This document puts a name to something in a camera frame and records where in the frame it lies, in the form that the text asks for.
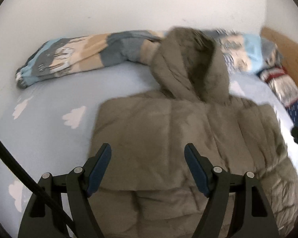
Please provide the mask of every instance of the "silver screw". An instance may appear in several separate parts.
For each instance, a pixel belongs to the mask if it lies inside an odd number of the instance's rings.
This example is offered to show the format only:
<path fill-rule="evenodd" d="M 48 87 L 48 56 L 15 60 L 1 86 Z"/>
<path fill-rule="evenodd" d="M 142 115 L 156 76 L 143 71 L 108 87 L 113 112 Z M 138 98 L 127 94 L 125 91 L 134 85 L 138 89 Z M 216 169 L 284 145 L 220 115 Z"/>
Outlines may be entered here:
<path fill-rule="evenodd" d="M 42 175 L 42 178 L 43 178 L 43 179 L 47 179 L 47 178 L 49 178 L 49 173 L 44 173 L 44 174 Z"/>
<path fill-rule="evenodd" d="M 77 174 L 81 173 L 82 171 L 83 171 L 83 168 L 81 168 L 80 166 L 74 168 L 74 172 Z"/>
<path fill-rule="evenodd" d="M 220 173 L 222 171 L 222 168 L 219 167 L 219 166 L 216 166 L 213 168 L 213 171 L 216 172 L 216 173 Z"/>
<path fill-rule="evenodd" d="M 246 175 L 249 177 L 249 178 L 254 178 L 254 174 L 252 172 L 247 172 Z"/>

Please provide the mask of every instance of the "bed sheet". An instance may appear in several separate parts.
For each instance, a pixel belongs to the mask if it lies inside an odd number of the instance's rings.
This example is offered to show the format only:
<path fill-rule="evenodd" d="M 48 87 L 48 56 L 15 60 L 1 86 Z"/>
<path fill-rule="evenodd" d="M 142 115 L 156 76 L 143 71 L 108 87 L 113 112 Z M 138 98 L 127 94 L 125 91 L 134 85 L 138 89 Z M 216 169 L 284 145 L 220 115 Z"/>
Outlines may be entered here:
<path fill-rule="evenodd" d="M 0 139 L 30 176 L 68 173 L 88 157 L 99 106 L 114 97 L 159 89 L 148 66 L 132 62 L 39 82 L 24 90 L 0 120 Z M 298 145 L 288 113 L 256 76 L 230 75 L 230 93 L 269 103 L 275 110 L 288 154 L 298 172 Z M 0 222 L 17 237 L 31 192 L 0 161 Z M 70 215 L 66 196 L 64 210 Z"/>

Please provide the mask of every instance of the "black cable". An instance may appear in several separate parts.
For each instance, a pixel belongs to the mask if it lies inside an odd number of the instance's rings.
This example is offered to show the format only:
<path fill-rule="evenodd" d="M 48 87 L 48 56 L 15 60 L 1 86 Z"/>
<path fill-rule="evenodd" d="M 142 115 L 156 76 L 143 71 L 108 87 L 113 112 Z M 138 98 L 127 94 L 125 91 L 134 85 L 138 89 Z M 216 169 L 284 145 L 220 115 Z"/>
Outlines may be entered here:
<path fill-rule="evenodd" d="M 14 159 L 10 152 L 0 141 L 0 159 L 15 174 L 16 177 L 36 196 L 41 198 L 43 202 L 68 225 L 75 233 L 75 224 L 73 220 L 65 213 L 65 211 L 29 176 L 22 166 Z"/>

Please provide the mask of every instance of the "wooden headboard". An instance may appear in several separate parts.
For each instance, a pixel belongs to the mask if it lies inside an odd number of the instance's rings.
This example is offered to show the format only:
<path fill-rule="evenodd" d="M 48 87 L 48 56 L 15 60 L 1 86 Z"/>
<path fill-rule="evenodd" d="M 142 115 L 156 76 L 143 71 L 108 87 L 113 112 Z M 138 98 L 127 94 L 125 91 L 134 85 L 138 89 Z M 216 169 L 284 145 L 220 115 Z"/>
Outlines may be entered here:
<path fill-rule="evenodd" d="M 298 44 L 267 27 L 261 30 L 261 36 L 277 44 L 278 50 L 284 57 L 282 64 L 298 86 Z"/>

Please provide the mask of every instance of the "blanket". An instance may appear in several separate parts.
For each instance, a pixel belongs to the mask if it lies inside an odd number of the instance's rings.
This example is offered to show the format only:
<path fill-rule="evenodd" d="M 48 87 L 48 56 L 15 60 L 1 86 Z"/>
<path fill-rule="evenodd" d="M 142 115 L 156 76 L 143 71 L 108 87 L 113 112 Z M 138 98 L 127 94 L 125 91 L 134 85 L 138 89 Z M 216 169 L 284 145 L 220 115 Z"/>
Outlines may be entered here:
<path fill-rule="evenodd" d="M 99 110 L 90 156 L 107 142 L 112 159 L 89 202 L 105 237 L 192 236 L 207 198 L 185 162 L 187 143 L 231 173 L 254 172 L 287 235 L 298 215 L 298 176 L 271 106 L 229 95 L 221 49 L 199 30 L 171 31 L 151 71 L 160 91 L 111 99 Z M 234 194 L 219 237 L 233 206 Z"/>
<path fill-rule="evenodd" d="M 16 71 L 15 80 L 18 87 L 26 88 L 35 82 L 126 60 L 150 65 L 162 37 L 162 33 L 144 30 L 50 40 Z"/>

